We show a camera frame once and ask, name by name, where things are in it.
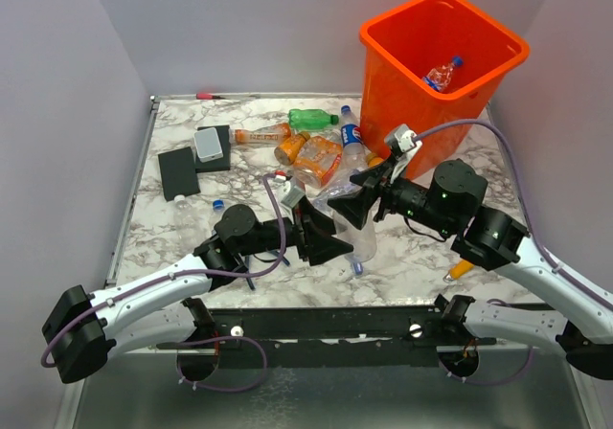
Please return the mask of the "large orange label jug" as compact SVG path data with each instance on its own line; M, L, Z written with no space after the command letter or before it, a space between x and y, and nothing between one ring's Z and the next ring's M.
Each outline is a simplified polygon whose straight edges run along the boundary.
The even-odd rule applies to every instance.
M313 136L299 151L293 172L306 185L321 189L335 174L341 155L340 144L322 136Z

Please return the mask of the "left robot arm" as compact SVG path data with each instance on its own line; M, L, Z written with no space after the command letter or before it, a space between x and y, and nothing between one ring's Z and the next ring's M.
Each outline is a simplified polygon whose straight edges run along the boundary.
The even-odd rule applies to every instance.
M287 248L320 265L352 251L337 238L331 218L303 198L290 217L261 222L242 204L225 210L214 234L170 267L135 282L88 293L65 290L42 327L40 362L63 383L99 371L113 356L148 346L197 348L222 330L201 296L250 277L244 257Z

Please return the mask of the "crushed clear blue-cap bottle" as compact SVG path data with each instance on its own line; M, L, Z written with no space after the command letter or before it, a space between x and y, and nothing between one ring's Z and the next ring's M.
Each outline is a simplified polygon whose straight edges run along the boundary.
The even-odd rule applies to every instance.
M324 214L331 214L332 209L328 205L328 200L357 191L359 186L351 181L351 176L360 172L360 169L338 170L326 187L313 199L314 207Z

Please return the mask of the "small Pepsi bottle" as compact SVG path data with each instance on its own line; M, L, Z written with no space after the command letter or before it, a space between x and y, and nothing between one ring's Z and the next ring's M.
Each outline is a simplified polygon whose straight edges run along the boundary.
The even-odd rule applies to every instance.
M213 202L213 210L214 211L221 211L225 208L225 204L221 199L215 200Z

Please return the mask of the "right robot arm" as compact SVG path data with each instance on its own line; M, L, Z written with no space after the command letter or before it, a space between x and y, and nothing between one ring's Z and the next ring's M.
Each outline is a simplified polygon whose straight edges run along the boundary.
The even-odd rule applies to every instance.
M548 305L524 310L469 296L436 300L449 343L468 337L511 340L560 355L592 377L612 377L612 298L573 269L543 256L534 235L510 215L484 205L487 180L462 160L439 164L429 187L392 177L386 161L352 176L355 189L329 206L357 229L400 215L453 240L462 259L518 283Z

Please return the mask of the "clear jar metal lid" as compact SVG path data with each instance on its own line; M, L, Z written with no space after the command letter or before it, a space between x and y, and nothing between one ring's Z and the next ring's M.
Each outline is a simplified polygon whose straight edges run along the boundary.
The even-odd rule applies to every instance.
M332 214L336 236L350 244L353 250L345 255L350 263L364 263L371 260L376 253L375 226L373 220L368 217L365 226L359 230L338 212Z

